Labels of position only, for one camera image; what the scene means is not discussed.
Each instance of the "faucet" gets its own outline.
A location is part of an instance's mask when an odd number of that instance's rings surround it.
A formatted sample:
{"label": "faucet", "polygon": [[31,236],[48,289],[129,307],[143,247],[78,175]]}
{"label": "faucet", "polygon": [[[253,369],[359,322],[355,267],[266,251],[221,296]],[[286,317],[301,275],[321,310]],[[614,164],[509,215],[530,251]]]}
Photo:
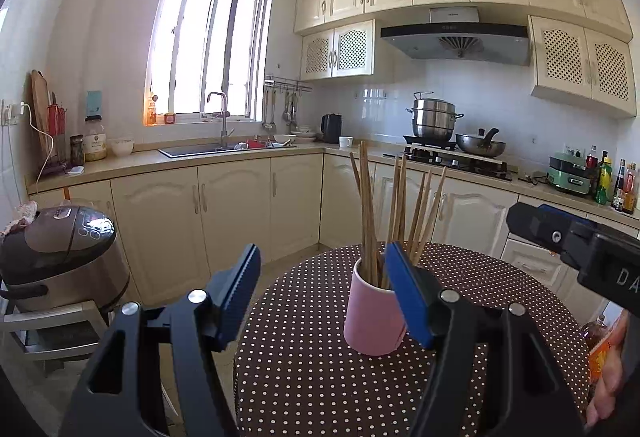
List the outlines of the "faucet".
{"label": "faucet", "polygon": [[227,110],[227,100],[226,94],[223,92],[210,92],[207,95],[207,103],[211,99],[211,94],[216,94],[222,97],[222,110],[220,112],[214,112],[215,118],[222,117],[222,130],[220,130],[220,146],[226,146],[226,138],[228,137],[228,133],[226,131],[226,119],[230,116],[229,111]]}

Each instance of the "green bottle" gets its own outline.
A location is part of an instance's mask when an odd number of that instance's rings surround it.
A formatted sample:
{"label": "green bottle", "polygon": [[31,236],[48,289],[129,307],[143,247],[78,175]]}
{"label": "green bottle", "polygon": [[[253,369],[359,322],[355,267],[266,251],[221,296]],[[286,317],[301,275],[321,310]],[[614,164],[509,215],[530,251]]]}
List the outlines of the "green bottle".
{"label": "green bottle", "polygon": [[605,157],[600,168],[600,179],[598,180],[598,188],[596,189],[596,202],[598,204],[607,203],[607,191],[611,186],[611,159]]}

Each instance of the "gas stove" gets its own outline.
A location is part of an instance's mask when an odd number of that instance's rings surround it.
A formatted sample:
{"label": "gas stove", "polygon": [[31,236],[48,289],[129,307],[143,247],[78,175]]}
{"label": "gas stove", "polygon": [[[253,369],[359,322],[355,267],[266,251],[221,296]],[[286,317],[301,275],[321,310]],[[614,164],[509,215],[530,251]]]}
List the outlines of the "gas stove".
{"label": "gas stove", "polygon": [[[407,160],[446,166],[460,172],[476,173],[487,177],[495,177],[505,181],[511,180],[507,163],[489,157],[475,156],[461,152],[453,141],[445,143],[433,143],[422,138],[404,136],[407,144],[404,154]],[[402,154],[383,154],[385,157],[397,157]]]}

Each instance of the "green appliance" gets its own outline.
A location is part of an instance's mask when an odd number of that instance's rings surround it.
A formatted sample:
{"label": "green appliance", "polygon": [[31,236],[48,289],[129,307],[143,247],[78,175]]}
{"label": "green appliance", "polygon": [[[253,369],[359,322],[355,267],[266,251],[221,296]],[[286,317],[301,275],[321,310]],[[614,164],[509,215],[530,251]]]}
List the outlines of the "green appliance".
{"label": "green appliance", "polygon": [[587,168],[587,160],[564,152],[549,157],[546,181],[563,192],[587,195],[594,169]]}

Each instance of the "human hand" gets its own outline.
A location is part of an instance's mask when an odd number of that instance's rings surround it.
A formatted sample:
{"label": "human hand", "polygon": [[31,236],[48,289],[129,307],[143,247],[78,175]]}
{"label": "human hand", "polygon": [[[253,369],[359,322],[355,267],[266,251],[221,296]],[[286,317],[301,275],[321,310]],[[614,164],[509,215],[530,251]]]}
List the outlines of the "human hand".
{"label": "human hand", "polygon": [[628,312],[623,311],[611,335],[611,348],[602,367],[602,375],[596,385],[596,392],[587,408],[587,428],[600,419],[609,417],[616,407],[616,395],[623,386],[622,343],[625,339]]}

